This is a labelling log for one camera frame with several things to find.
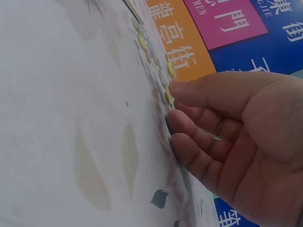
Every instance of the colorful pattern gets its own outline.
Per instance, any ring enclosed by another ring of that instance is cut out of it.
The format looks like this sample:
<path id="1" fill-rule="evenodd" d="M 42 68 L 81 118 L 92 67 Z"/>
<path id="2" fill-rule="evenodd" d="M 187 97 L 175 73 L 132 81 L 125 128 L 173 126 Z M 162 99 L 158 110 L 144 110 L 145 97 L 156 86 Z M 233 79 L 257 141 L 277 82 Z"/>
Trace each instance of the colorful pattern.
<path id="1" fill-rule="evenodd" d="M 213 62 L 183 0 L 148 0 L 147 4 L 178 79 L 214 73 Z"/>
<path id="2" fill-rule="evenodd" d="M 185 6 L 182 0 L 147 3 L 181 80 L 213 73 L 213 65 L 217 72 L 298 75 L 294 72 L 303 69 L 301 0 L 184 0 Z M 170 28 L 167 33 L 163 32 L 165 27 Z M 177 58 L 184 64 L 180 66 Z"/>
<path id="3" fill-rule="evenodd" d="M 267 33 L 249 0 L 185 0 L 207 48 Z"/>

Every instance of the white surface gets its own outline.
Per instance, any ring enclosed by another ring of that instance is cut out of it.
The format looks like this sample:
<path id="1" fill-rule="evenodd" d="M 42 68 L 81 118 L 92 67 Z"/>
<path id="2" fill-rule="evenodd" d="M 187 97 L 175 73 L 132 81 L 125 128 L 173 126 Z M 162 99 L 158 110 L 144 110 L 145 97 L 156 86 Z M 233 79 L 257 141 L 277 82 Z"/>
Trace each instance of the white surface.
<path id="1" fill-rule="evenodd" d="M 160 113 L 135 57 L 131 21 L 123 19 L 126 12 L 131 18 L 130 12 L 122 1 L 109 1 L 119 36 L 113 20 L 96 11 L 89 15 L 83 0 L 73 0 L 68 10 L 58 1 L 0 3 L 0 226 L 173 226 L 179 217 L 171 201 L 162 210 L 150 204 L 176 163 L 153 131 L 152 116 Z M 153 29 L 149 35 L 156 34 Z M 150 38 L 164 60 L 160 39 Z M 157 67 L 150 68 L 158 79 Z M 78 188 L 77 122 L 107 185 L 110 211 L 96 209 Z M 121 160 L 129 123 L 140 152 L 132 200 Z M 182 177 L 179 183 L 184 190 Z M 201 196 L 211 198 L 202 190 Z M 208 206 L 211 214 L 212 200 Z M 208 226 L 217 225 L 214 216 L 208 219 Z"/>

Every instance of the blue sign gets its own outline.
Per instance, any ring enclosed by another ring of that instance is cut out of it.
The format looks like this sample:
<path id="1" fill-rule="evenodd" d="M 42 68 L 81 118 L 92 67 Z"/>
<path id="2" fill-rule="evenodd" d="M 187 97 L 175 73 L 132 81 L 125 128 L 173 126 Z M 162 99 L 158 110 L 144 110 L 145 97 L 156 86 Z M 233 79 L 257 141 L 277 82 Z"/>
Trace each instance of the blue sign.
<path id="1" fill-rule="evenodd" d="M 303 1 L 250 0 L 279 50 L 288 74 L 303 69 Z"/>
<path id="2" fill-rule="evenodd" d="M 214 203 L 216 205 L 220 227 L 259 227 L 245 219 L 220 198 L 215 199 Z"/>
<path id="3" fill-rule="evenodd" d="M 270 71 L 289 74 L 270 35 L 261 35 L 209 51 L 217 72 Z"/>

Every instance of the fingernail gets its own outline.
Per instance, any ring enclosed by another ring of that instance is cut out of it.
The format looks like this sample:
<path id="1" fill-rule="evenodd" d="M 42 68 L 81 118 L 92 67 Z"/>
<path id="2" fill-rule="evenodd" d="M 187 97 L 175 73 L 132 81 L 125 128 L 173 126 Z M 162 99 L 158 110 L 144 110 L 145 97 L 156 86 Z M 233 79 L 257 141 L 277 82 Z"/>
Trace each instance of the fingernail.
<path id="1" fill-rule="evenodd" d="M 175 81 L 170 82 L 169 87 L 171 89 L 177 89 L 177 88 L 184 86 L 186 83 L 187 83 L 186 81 L 175 80 Z"/>
<path id="2" fill-rule="evenodd" d="M 167 128 L 169 129 L 169 132 L 170 132 L 170 135 L 172 136 L 174 134 L 174 132 L 171 130 L 171 128 L 169 127 L 169 124 L 167 122 L 167 116 L 165 116 L 165 122 L 166 122 L 166 125 L 167 125 Z"/>

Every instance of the leaf print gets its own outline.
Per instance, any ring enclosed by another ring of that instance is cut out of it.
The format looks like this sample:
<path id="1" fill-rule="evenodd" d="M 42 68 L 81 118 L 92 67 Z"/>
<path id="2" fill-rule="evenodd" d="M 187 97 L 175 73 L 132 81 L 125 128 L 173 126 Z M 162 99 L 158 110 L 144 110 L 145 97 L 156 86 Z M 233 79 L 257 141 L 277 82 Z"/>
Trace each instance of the leaf print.
<path id="1" fill-rule="evenodd" d="M 173 179 L 174 179 L 174 173 L 175 173 L 175 168 L 174 168 L 174 166 L 172 166 L 170 169 L 170 172 L 166 178 L 165 188 L 171 186 Z"/>
<path id="2" fill-rule="evenodd" d="M 122 165 L 126 178 L 127 188 L 131 199 L 133 198 L 134 181 L 139 166 L 139 151 L 133 127 L 128 124 L 123 132 Z"/>
<path id="3" fill-rule="evenodd" d="M 183 203 L 184 193 L 181 193 L 178 189 L 174 190 L 174 194 L 179 203 Z"/>
<path id="4" fill-rule="evenodd" d="M 84 0 L 84 4 L 89 8 L 89 13 L 91 13 L 91 8 L 97 9 L 99 13 L 104 17 L 102 9 L 105 9 L 105 7 L 102 0 Z"/>
<path id="5" fill-rule="evenodd" d="M 165 207 L 166 198 L 168 194 L 163 190 L 157 190 L 152 197 L 151 203 L 160 209 Z"/>
<path id="6" fill-rule="evenodd" d="M 175 221 L 174 227 L 179 227 L 179 221 Z"/>
<path id="7" fill-rule="evenodd" d="M 203 207 L 202 207 L 202 204 L 203 204 L 203 200 L 201 199 L 201 202 L 200 202 L 200 207 L 201 207 L 201 217 L 203 217 Z"/>
<path id="8" fill-rule="evenodd" d="M 76 135 L 75 173 L 78 187 L 86 200 L 97 209 L 110 210 L 107 187 L 79 129 Z"/>

